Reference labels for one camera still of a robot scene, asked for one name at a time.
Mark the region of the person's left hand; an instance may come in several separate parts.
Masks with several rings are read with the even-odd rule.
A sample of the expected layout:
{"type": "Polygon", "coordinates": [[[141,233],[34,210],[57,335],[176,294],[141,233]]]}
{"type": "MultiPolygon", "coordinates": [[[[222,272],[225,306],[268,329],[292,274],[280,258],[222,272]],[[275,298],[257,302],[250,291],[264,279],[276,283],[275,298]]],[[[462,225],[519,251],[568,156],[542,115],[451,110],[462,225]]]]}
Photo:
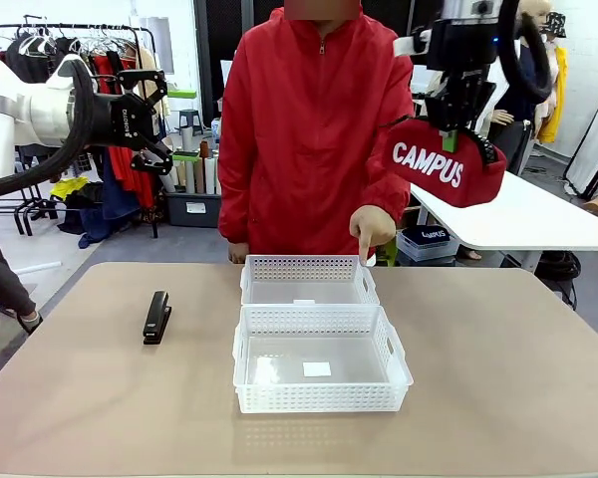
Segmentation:
{"type": "Polygon", "coordinates": [[[358,240],[359,259],[365,265],[372,248],[386,245],[395,238],[396,223],[382,208],[364,205],[352,214],[350,233],[358,240]]]}

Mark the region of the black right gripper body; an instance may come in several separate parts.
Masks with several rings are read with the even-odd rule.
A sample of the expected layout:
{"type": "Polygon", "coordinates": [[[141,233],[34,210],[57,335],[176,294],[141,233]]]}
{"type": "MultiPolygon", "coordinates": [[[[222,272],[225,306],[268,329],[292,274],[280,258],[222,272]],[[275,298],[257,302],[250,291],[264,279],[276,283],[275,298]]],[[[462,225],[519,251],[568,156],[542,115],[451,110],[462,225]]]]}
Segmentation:
{"type": "Polygon", "coordinates": [[[426,54],[429,70],[469,72],[497,57],[497,19],[444,19],[433,23],[426,54]]]}

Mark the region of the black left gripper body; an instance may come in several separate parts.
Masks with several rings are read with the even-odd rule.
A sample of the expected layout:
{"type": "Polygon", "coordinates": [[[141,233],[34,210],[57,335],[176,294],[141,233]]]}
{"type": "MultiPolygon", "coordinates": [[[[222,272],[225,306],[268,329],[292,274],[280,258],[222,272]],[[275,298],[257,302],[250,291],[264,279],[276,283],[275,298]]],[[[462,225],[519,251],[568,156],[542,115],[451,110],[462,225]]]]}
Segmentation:
{"type": "Polygon", "coordinates": [[[148,148],[155,143],[153,106],[135,93],[94,94],[93,145],[148,148]]]}

